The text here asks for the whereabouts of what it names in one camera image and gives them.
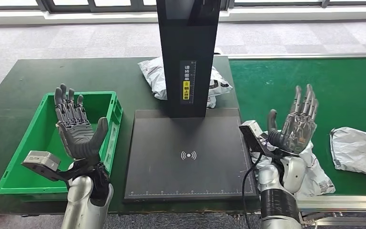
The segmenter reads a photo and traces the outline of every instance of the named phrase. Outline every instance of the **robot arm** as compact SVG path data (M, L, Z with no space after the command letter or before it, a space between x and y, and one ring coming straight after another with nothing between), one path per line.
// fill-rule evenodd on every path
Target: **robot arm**
M300 215L294 193L301 188L306 164L299 157L316 129L315 117L318 101L311 85L300 105L301 88L295 89L295 98L283 125L277 130L276 111L268 115L268 135L257 122L240 127L246 144L252 151L271 157L272 164L259 171L262 208L262 229L300 229Z
M61 84L54 94L56 124L65 152L74 162L67 171L60 171L60 160L50 152L30 151L22 165L52 181L64 181L68 189L68 205L62 229L101 229L107 217L113 186L99 156L107 135L105 117L96 131L87 119L83 96L74 102L74 91Z

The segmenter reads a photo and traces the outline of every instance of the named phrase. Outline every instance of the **black stand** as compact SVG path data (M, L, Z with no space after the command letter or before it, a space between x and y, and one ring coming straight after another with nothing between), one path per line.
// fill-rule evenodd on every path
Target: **black stand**
M241 198L250 162L239 110L206 111L221 1L156 3L167 114L136 111L124 200ZM245 194L258 198L254 176Z

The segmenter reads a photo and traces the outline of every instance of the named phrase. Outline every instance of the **green bin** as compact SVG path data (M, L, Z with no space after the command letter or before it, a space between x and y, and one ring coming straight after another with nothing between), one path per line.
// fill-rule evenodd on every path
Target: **green bin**
M106 170L110 173L120 129L122 108L115 92L80 92L75 93L75 98L80 94L83 95L83 105L94 130L100 117L107 117L109 122L109 132L99 154ZM60 170L68 169L72 159L65 153L55 126L57 121L54 93L47 93L0 179L0 194L14 195L23 201L66 200L68 191L64 182L50 181L21 165L31 150L40 150L57 156L61 160Z

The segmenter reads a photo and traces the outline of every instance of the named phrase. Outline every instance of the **black scanning platform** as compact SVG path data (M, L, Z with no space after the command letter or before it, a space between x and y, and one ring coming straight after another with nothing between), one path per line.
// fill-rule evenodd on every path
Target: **black scanning platform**
M135 112L124 201L240 199L250 168L239 109L208 109L205 118ZM254 174L245 187L258 198Z

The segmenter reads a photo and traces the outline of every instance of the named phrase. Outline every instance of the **robotic thumb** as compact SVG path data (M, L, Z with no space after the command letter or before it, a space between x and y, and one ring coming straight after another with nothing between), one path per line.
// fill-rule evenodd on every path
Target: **robotic thumb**
M97 122L97 129L92 139L90 140L90 146L95 149L99 149L107 135L109 126L106 117L101 117Z
M267 116L267 131L269 134L277 130L277 123L275 122L276 117L277 117L277 111L275 109L270 110Z

